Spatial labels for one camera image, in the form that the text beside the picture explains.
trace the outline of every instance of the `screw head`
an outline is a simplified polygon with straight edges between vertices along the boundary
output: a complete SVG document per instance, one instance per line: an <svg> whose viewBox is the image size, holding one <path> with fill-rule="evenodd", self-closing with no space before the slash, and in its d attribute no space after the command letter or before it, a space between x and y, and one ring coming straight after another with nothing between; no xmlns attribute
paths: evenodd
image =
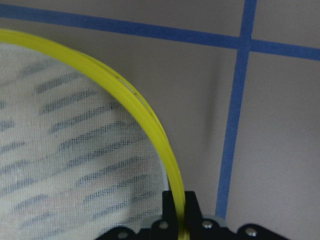
<svg viewBox="0 0 320 240"><path fill-rule="evenodd" d="M205 229L212 229L214 224L212 223L212 221L210 220L204 220L202 222L202 226L205 228Z"/></svg>
<svg viewBox="0 0 320 240"><path fill-rule="evenodd" d="M121 231L118 233L118 239L126 239L128 235L129 234L126 231Z"/></svg>
<svg viewBox="0 0 320 240"><path fill-rule="evenodd" d="M169 227L169 224L166 221L159 222L159 229L166 230L168 229L168 227Z"/></svg>
<svg viewBox="0 0 320 240"><path fill-rule="evenodd" d="M250 237L256 237L258 232L257 230L255 230L254 228L252 227L248 227L246 230L245 230L245 233L250 236Z"/></svg>

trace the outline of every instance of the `metal screw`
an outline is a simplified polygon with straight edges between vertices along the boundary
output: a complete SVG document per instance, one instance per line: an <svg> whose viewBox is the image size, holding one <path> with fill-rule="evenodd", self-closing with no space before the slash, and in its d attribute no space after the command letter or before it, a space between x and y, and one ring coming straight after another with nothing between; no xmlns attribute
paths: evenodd
<svg viewBox="0 0 320 240"><path fill-rule="evenodd" d="M257 230L255 230L254 228L252 227L248 227L246 230L245 230L245 233L250 236L250 237L256 237L258 232Z"/></svg>
<svg viewBox="0 0 320 240"><path fill-rule="evenodd" d="M204 220L204 221L202 222L202 226L203 226L205 229L212 229L212 227L214 226L214 224L212 223L212 221Z"/></svg>
<svg viewBox="0 0 320 240"><path fill-rule="evenodd" d="M159 228L161 230L166 230L166 229L168 229L168 227L169 227L169 224L166 221L159 222Z"/></svg>
<svg viewBox="0 0 320 240"><path fill-rule="evenodd" d="M126 231L121 231L118 234L118 239L126 239L128 237L128 233Z"/></svg>

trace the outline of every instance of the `blue grout line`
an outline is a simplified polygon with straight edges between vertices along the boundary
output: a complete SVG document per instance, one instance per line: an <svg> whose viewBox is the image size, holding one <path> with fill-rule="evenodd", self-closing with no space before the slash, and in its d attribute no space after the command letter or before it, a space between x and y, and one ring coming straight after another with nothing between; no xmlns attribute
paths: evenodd
<svg viewBox="0 0 320 240"><path fill-rule="evenodd" d="M0 17L229 49L239 45L235 36L7 4L0 4Z"/></svg>
<svg viewBox="0 0 320 240"><path fill-rule="evenodd" d="M215 214L226 218L231 181L234 152L237 140L240 110L245 87L248 58L250 52L251 34L254 27L257 0L245 0L242 15L239 48L237 51L233 85L229 105L229 114L222 152L220 177Z"/></svg>
<svg viewBox="0 0 320 240"><path fill-rule="evenodd" d="M262 40L251 40L252 52L320 61L320 49Z"/></svg>

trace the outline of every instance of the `striped fabric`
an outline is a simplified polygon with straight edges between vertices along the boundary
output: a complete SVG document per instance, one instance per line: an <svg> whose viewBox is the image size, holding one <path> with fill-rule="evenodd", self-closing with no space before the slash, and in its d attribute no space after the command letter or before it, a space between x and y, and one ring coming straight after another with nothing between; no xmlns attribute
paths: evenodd
<svg viewBox="0 0 320 240"><path fill-rule="evenodd" d="M93 240L162 210L162 166L109 93L41 53L0 44L0 239Z"/></svg>

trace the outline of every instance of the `yellow ring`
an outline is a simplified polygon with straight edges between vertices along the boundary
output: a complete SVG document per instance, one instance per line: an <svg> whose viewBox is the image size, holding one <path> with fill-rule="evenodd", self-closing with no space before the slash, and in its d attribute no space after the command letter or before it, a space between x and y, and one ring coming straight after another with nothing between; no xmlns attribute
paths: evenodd
<svg viewBox="0 0 320 240"><path fill-rule="evenodd" d="M51 40L24 32L0 29L0 42L33 49L88 76L115 97L141 125L165 167L179 223L178 239L188 239L185 192L175 155L155 112L143 96L116 71L97 59Z"/></svg>

